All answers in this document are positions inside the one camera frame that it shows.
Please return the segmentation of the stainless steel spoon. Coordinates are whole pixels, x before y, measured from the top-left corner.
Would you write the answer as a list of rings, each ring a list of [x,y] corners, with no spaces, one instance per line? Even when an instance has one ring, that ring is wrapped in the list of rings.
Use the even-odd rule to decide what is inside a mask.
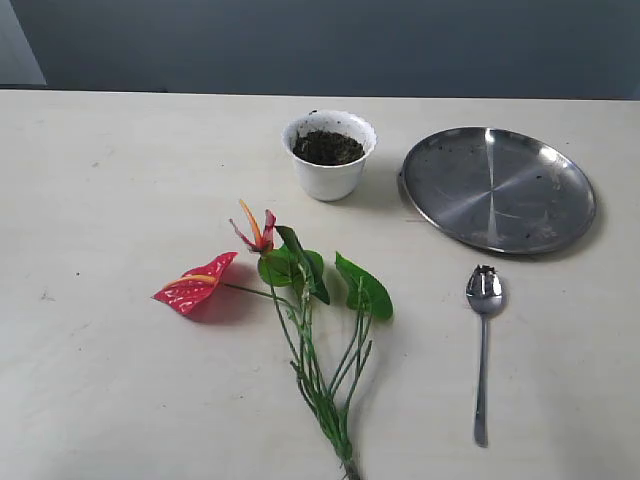
[[[477,265],[465,289],[471,309],[480,319],[480,352],[473,438],[477,446],[489,445],[487,431],[487,365],[489,352],[489,319],[503,307],[503,287],[494,267]]]

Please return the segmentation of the artificial red anthurium plant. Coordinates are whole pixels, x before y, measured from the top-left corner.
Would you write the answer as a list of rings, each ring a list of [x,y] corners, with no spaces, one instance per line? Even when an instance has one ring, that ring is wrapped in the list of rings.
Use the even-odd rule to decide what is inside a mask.
[[[354,315],[351,336],[331,374],[321,366],[315,342],[315,306],[330,305],[323,257],[305,249],[295,231],[278,224],[271,210],[258,222],[247,204],[241,206],[251,228],[238,236],[256,255],[256,270],[266,290],[245,287],[246,293],[273,302],[298,391],[330,443],[347,479],[361,479],[361,462],[352,432],[356,410],[363,401],[366,366],[374,350],[373,329],[394,315],[385,286],[341,253],[334,268],[343,282],[347,309]]]

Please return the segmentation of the round stainless steel plate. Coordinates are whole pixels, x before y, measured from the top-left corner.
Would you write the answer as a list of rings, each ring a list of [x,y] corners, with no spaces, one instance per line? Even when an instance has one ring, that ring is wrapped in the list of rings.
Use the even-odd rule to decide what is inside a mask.
[[[558,251],[580,239],[597,211],[583,171],[521,133],[458,127],[419,141],[399,181],[416,210],[447,236],[513,255]]]

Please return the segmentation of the white plastic flower pot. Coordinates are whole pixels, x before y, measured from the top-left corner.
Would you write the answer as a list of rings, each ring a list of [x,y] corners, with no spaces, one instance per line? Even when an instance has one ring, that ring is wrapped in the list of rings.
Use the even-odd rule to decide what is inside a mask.
[[[352,162],[338,165],[320,165],[303,159],[294,151],[296,143],[315,132],[339,134],[353,140],[360,145],[362,154]],[[313,110],[292,120],[282,133],[282,141],[305,193],[316,200],[331,202],[355,190],[365,162],[375,149],[377,136],[366,120],[351,112]]]

